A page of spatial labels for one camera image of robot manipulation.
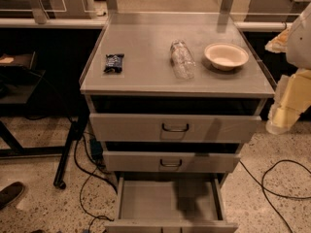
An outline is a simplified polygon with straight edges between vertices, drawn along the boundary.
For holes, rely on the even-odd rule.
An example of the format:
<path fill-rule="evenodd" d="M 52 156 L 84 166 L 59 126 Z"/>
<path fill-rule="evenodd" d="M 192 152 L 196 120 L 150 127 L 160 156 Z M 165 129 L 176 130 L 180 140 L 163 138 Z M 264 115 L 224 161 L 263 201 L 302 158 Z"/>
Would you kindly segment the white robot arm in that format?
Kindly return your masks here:
<path fill-rule="evenodd" d="M 297 68 L 290 77 L 282 75 L 268 113 L 266 130 L 271 134 L 289 131 L 311 107 L 311 5 L 293 22 L 269 41 L 265 49 L 284 52 L 287 62 Z"/>

